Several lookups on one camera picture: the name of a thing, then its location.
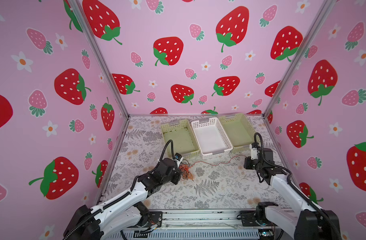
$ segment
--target pink wall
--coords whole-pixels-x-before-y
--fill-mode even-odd
[[[0,0],[0,239],[61,239],[75,210],[94,204],[98,187],[92,170],[110,159],[107,141],[111,138],[115,146],[123,125],[84,34],[75,24],[70,30],[69,23],[61,0]],[[82,58],[83,49],[89,59]],[[91,89],[85,101],[79,74]],[[101,117],[107,97],[114,111],[109,131]],[[96,120],[90,104],[96,106]],[[72,120],[75,132],[70,130]],[[92,163],[85,170],[88,152]]]
[[[317,51],[281,94],[271,128],[300,186],[338,215],[343,239],[366,239],[366,1],[336,3],[311,45]]]
[[[282,47],[292,50],[300,45],[301,35],[307,33],[323,1],[80,2],[108,67],[111,73],[116,74],[128,112],[149,114],[157,108],[164,108],[168,113],[201,113],[214,107],[218,113],[264,111],[271,100],[265,92],[271,90],[271,85],[273,89],[277,87],[275,83],[289,64],[286,58],[275,58],[280,56]],[[233,41],[222,36],[226,32],[232,34],[230,40]],[[224,52],[221,52],[223,43],[229,46],[225,45]],[[256,80],[259,73],[264,73],[264,76]],[[223,86],[227,79],[231,86],[218,89],[224,96],[215,93],[215,82]],[[177,90],[174,93],[177,98],[171,93],[172,86],[173,91]]]

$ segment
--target strawberry wallpaper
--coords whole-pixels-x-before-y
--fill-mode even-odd
[[[366,0],[335,4],[272,112],[301,190],[366,239]]]
[[[61,239],[124,119],[67,1],[0,0],[0,239]]]
[[[79,1],[130,114],[261,113],[323,2]]]

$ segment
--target plastic basket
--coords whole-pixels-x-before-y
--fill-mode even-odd
[[[174,142],[174,152],[186,159],[199,154],[199,145],[187,119],[164,123],[160,127],[164,143],[170,139]],[[167,147],[167,155],[172,157],[170,146]]]
[[[221,116],[219,121],[232,143],[233,153],[247,150],[254,142],[255,129],[243,113]]]
[[[218,118],[205,118],[191,122],[199,144],[202,159],[228,154],[232,144]]]

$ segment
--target white plastic basket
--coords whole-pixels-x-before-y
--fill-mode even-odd
[[[233,149],[218,118],[204,118],[191,122],[202,159],[228,154]]]

